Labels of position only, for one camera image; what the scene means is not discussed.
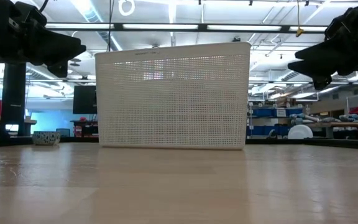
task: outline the computer screen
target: computer screen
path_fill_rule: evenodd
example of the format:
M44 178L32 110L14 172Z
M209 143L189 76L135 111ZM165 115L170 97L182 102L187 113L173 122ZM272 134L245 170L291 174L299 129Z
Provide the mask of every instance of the computer screen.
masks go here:
M74 86L73 114L97 114L96 86Z

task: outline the black pillar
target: black pillar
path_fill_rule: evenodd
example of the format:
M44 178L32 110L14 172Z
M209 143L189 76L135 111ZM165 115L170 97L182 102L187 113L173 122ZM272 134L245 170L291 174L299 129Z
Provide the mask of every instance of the black pillar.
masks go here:
M18 136L25 134L25 71L25 63L5 64L1 128L6 124L18 124Z

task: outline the white perforated panel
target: white perforated panel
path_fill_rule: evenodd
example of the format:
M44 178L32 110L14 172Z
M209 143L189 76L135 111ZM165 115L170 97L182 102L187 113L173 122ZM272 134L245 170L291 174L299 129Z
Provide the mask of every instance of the white perforated panel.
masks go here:
M99 143L242 149L248 43L96 54Z

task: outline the blue wall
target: blue wall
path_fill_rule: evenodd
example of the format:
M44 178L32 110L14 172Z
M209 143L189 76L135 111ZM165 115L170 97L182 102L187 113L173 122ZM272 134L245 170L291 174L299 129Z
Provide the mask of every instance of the blue wall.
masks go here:
M70 136L74 136L74 124L70 121L79 120L80 117L92 119L90 114L73 114L73 110L33 110L31 119L37 120L32 125L31 134L34 131L56 131L57 128L70 129Z

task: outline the small bowl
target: small bowl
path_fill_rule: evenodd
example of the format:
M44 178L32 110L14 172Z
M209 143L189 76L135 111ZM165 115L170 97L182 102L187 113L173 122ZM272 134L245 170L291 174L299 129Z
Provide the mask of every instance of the small bowl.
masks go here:
M60 133L57 131L34 131L32 142L38 146L53 146L60 142Z

